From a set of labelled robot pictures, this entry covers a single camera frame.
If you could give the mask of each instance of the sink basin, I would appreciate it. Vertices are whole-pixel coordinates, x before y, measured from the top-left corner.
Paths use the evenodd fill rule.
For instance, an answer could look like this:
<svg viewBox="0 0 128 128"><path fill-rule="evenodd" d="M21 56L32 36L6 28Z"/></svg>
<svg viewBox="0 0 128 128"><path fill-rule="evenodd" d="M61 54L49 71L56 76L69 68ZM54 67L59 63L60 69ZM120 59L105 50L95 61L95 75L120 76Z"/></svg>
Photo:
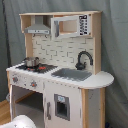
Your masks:
<svg viewBox="0 0 128 128"><path fill-rule="evenodd" d="M62 68L52 73L52 76L54 77L60 77L63 79L69 79L74 81L84 81L91 75L92 73L85 70L81 71L81 70L75 70L75 69L69 69L69 68Z"/></svg>

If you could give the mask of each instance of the range hood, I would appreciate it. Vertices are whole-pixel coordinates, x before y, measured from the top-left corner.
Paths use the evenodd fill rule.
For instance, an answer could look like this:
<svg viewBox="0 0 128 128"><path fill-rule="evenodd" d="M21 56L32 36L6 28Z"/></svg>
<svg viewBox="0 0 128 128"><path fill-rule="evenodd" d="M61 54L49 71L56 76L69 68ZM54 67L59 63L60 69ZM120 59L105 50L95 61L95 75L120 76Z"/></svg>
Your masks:
<svg viewBox="0 0 128 128"><path fill-rule="evenodd" d="M35 24L25 29L25 33L51 34L50 27L46 26L46 17L35 16Z"/></svg>

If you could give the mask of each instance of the stove burner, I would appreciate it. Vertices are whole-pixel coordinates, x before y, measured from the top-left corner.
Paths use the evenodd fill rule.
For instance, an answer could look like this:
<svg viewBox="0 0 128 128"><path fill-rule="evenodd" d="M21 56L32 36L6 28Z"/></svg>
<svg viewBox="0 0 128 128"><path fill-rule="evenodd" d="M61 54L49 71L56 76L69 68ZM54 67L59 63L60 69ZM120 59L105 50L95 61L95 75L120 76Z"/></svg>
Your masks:
<svg viewBox="0 0 128 128"><path fill-rule="evenodd" d="M53 65L47 65L47 64L39 64L35 67L27 67L25 65L21 65L19 67L16 67L18 69L22 69L22 70L27 70L29 72L37 72L37 73L46 73L54 68L56 68L57 66L53 66Z"/></svg>

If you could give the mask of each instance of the wooden frame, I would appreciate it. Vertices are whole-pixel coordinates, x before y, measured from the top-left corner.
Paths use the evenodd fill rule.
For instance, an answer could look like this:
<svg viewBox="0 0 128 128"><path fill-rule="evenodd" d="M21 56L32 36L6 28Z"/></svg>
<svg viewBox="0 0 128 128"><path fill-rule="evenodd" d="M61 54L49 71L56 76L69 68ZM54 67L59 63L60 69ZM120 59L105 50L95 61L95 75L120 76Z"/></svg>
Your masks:
<svg viewBox="0 0 128 128"><path fill-rule="evenodd" d="M21 17L21 30L31 25L31 16L33 15L52 15L53 17L63 17L72 15L90 14L92 32L85 38L93 38L93 74L101 71L101 12L88 11L88 12L60 12L60 13L26 13L20 14ZM63 23L60 24L60 31L63 31ZM32 34L25 34L26 57L33 56Z"/></svg>
<svg viewBox="0 0 128 128"><path fill-rule="evenodd" d="M90 14L91 16L91 28L92 32L89 36L85 36L85 38L93 38L94 46L93 46L93 62L94 68L93 73L97 74L101 71L101 12L99 11L87 11L87 12L60 12L60 13L26 13L20 14L21 17L21 30L24 33L24 29L31 25L31 16L33 15L52 15L53 17L63 17L63 16L71 16L71 15L81 15L81 14ZM60 23L60 31L63 31L63 23ZM32 34L25 34L25 46L26 46L26 57L33 56L33 44L32 44ZM8 77L8 87L10 92L10 79L9 72L7 72ZM27 96L33 94L31 92L21 98L19 98L15 103L21 101ZM83 118L83 128L89 128L89 114L88 114L88 89L81 89L82 96L82 118ZM105 88L100 89L100 128L105 127Z"/></svg>
<svg viewBox="0 0 128 128"><path fill-rule="evenodd" d="M82 92L82 117L83 117L83 128L88 128L88 90L81 89Z"/></svg>

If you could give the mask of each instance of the tile backsplash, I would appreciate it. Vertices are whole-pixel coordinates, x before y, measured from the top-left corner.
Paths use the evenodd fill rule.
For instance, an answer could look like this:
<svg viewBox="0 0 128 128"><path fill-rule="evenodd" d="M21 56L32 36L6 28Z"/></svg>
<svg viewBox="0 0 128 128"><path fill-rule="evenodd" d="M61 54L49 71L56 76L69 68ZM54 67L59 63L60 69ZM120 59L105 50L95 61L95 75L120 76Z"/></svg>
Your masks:
<svg viewBox="0 0 128 128"><path fill-rule="evenodd" d="M75 68L78 54L87 51L93 57L93 38L67 38L51 40L51 36L36 34L32 36L33 56L40 58L41 63ZM89 58L82 55L81 62L86 62L86 70L92 71Z"/></svg>

